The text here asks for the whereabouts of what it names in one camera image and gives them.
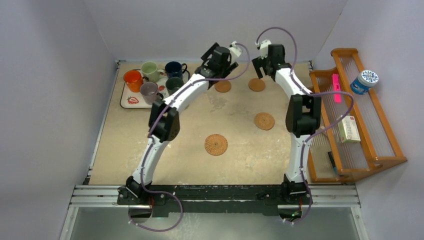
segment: table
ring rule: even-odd
[[[240,64],[230,75],[242,72]],[[165,63],[158,63],[160,68]],[[188,63],[193,73],[200,63]],[[124,185],[138,166],[147,145],[150,109],[124,109],[120,106],[123,75],[139,69],[140,62],[120,64],[106,120],[101,133],[90,185]],[[295,73],[307,87],[312,86],[307,63],[296,65]],[[249,89],[256,78],[252,65],[231,90],[203,93],[180,114],[181,130],[162,154],[153,176],[156,185],[249,185],[280,184],[290,156],[290,135],[285,119],[289,98],[270,77],[264,77],[261,92]],[[254,124],[256,114],[266,112],[275,119],[268,131]],[[221,134],[227,151],[212,156],[205,151],[206,137]]]

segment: cable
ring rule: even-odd
[[[136,227],[139,227],[139,228],[142,228],[142,229],[146,229],[146,230],[149,230],[149,231],[152,231],[152,232],[166,232],[166,231],[169,231],[169,230],[174,229],[181,222],[181,220],[183,219],[183,205],[181,204],[181,201],[178,199],[178,197],[176,197],[175,195],[173,195],[173,194],[171,194],[170,192],[167,192],[167,191],[152,191],[152,190],[149,190],[149,189],[146,188],[145,183],[143,182],[143,169],[144,169],[144,165],[145,165],[147,156],[149,155],[149,153],[150,153],[153,145],[155,144],[155,139],[152,137],[152,132],[156,128],[156,126],[158,125],[159,120],[161,119],[161,117],[164,115],[164,113],[166,113],[167,109],[176,101],[176,99],[185,90],[187,90],[188,88],[190,88],[194,84],[199,83],[199,82],[203,82],[203,81],[230,81],[230,80],[234,80],[236,78],[239,78],[241,75],[243,75],[248,70],[248,67],[249,67],[250,62],[251,62],[249,50],[248,50],[248,48],[245,45],[243,45],[241,43],[236,43],[236,45],[239,45],[239,46],[243,47],[246,50],[247,64],[246,64],[246,68],[243,70],[243,72],[241,72],[239,75],[237,75],[235,77],[230,77],[230,78],[203,78],[203,79],[198,79],[198,80],[194,80],[191,84],[186,85],[181,91],[179,91],[172,98],[172,100],[170,101],[170,103],[163,108],[162,112],[160,112],[159,116],[154,121],[154,123],[151,126],[150,131],[148,132],[148,135],[147,135],[147,137],[152,140],[152,143],[153,144],[150,144],[148,146],[145,154],[143,155],[143,160],[142,160],[142,163],[141,163],[141,166],[142,167],[141,167],[141,171],[140,171],[140,179],[141,179],[140,185],[143,188],[143,190],[146,191],[147,193],[150,193],[150,194],[165,194],[165,195],[168,195],[168,196],[171,196],[172,198],[174,198],[176,200],[176,202],[178,203],[179,209],[180,209],[180,215],[179,215],[178,220],[176,221],[176,223],[174,225],[172,225],[172,226],[170,226],[168,228],[165,228],[165,229],[154,229],[154,228],[150,228],[150,227],[147,227],[147,226],[143,226],[143,225],[138,224],[137,222],[135,222],[131,218],[131,212],[128,211],[128,218],[129,218],[129,222],[128,223],[134,224]]]
[[[302,87],[296,80],[295,80],[295,78],[293,77],[293,74],[294,74],[294,70],[295,70],[295,65],[296,65],[296,61],[297,61],[297,59],[298,59],[298,45],[296,44],[296,41],[295,41],[295,38],[293,37],[293,35],[289,32],[289,31],[287,31],[286,29],[284,29],[284,28],[282,28],[282,27],[278,27],[278,26],[273,26],[273,27],[269,27],[269,28],[267,28],[267,29],[265,29],[263,32],[261,32],[260,34],[259,34],[259,36],[257,37],[257,39],[256,39],[256,44],[258,44],[259,43],[259,38],[265,33],[265,32],[267,32],[267,31],[269,31],[269,30],[271,30],[271,29],[278,29],[278,30],[281,30],[281,31],[283,31],[283,32],[285,32],[285,33],[287,33],[289,36],[290,36],[290,38],[291,38],[291,40],[293,41],[293,45],[294,45],[294,61],[293,61],[293,64],[292,64],[292,66],[291,66],[291,69],[290,69],[290,78],[291,78],[291,80],[293,81],[293,83],[294,84],[296,84],[296,86],[305,94],[305,95],[307,95],[307,96],[310,96],[310,97],[314,97],[314,96],[316,96],[316,97],[319,97],[319,96],[324,96],[324,95],[333,95],[333,94],[342,94],[342,95],[346,95],[346,96],[348,96],[350,99],[351,99],[351,103],[350,103],[350,106],[349,106],[349,108],[347,109],[347,111],[340,117],[340,118],[338,118],[335,122],[333,122],[332,124],[330,124],[329,126],[327,126],[327,127],[325,127],[324,129],[322,129],[322,130],[320,130],[320,131],[318,131],[318,132],[315,132],[314,134],[312,134],[312,135],[310,135],[308,138],[306,138],[305,139],[305,141],[303,142],[303,144],[302,144],[302,148],[301,148],[301,150],[300,150],[300,166],[299,166],[299,169],[300,169],[300,175],[301,175],[301,177],[302,177],[302,180],[303,180],[303,183],[305,184],[305,186],[306,186],[306,190],[307,190],[307,192],[308,192],[308,194],[309,194],[309,205],[308,205],[308,207],[307,207],[307,209],[306,209],[306,212],[304,213],[304,214],[302,214],[302,217],[301,218],[299,218],[298,220],[296,220],[296,221],[288,221],[288,222],[290,222],[291,224],[294,224],[294,223],[299,223],[300,221],[302,221],[304,218],[306,218],[306,216],[308,215],[308,213],[309,213],[309,211],[311,210],[311,206],[312,206],[312,194],[311,194],[311,189],[309,188],[309,186],[308,186],[308,182],[306,181],[306,178],[305,178],[305,176],[304,176],[304,171],[303,171],[303,168],[304,168],[304,151],[305,151],[305,146],[307,145],[307,142],[308,141],[310,141],[313,137],[315,137],[315,136],[317,136],[317,135],[319,135],[319,134],[321,134],[321,133],[323,133],[323,132],[325,132],[325,131],[327,131],[328,129],[331,129],[332,127],[334,127],[337,123],[339,123],[343,118],[345,118],[350,112],[351,112],[351,110],[352,110],[352,108],[354,107],[354,102],[355,102],[355,99],[354,99],[354,96],[352,96],[352,94],[350,94],[350,93],[348,93],[348,92],[345,92],[345,91],[327,91],[327,92],[318,92],[318,93],[309,93],[308,91],[306,91],[305,90],[305,88],[304,87]]]

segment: white wall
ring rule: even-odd
[[[1,1],[1,239],[58,239],[113,75],[83,0]]]
[[[316,58],[334,67],[330,51],[358,48],[381,82],[378,97],[408,162],[357,184],[370,239],[424,239],[422,117],[424,1],[349,0]]]
[[[298,59],[312,60],[347,0],[85,0],[116,59],[199,61],[214,43],[238,41],[254,51],[259,33],[287,28],[298,43]],[[273,30],[264,35],[293,44]]]

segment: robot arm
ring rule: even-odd
[[[157,118],[160,118],[157,126],[153,129],[148,139],[143,157],[132,176],[126,180],[125,187],[136,197],[145,198],[143,183],[147,188],[152,183],[153,173],[159,159],[168,143],[175,139],[180,132],[179,114],[193,102],[200,94],[206,92],[217,81],[203,79],[221,79],[228,76],[237,66],[236,60],[242,54],[242,50],[232,42],[229,48],[215,43],[202,57],[203,63],[199,66],[190,80],[173,95],[164,100],[153,103],[149,118],[149,127]],[[166,116],[160,116],[167,108]]]
[[[252,61],[258,77],[263,77],[262,69],[265,75],[271,76],[290,98],[285,125],[291,133],[291,148],[283,184],[286,184],[289,195],[303,194],[306,192],[306,187],[301,171],[303,171],[305,177],[307,177],[307,174],[306,167],[301,169],[301,147],[304,141],[320,127],[321,98],[306,95],[311,91],[301,83],[294,73],[293,79],[291,78],[292,66],[285,62],[285,49],[282,44],[271,44],[269,40],[265,40],[258,46],[258,50],[261,55]],[[307,153],[310,145],[308,143],[305,146],[304,166],[308,163]]]

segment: mug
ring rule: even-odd
[[[165,87],[168,91],[168,94],[171,96],[174,94],[178,89],[180,89],[184,85],[184,82],[179,77],[171,77],[170,79],[166,80]]]
[[[161,75],[165,76],[165,70],[159,69],[155,62],[147,61],[141,65],[141,73],[146,77],[149,82],[156,83],[161,78]]]
[[[140,87],[143,84],[142,74],[137,70],[127,71],[123,75],[123,80],[125,81],[129,90],[133,93],[138,93],[140,91]]]
[[[145,82],[140,87],[140,93],[147,104],[153,104],[156,100],[164,99],[164,95],[159,92],[158,85],[154,82]]]
[[[187,72],[187,64],[181,64],[177,61],[170,61],[165,65],[165,71],[168,75],[168,78],[177,77],[183,79],[183,74]]]

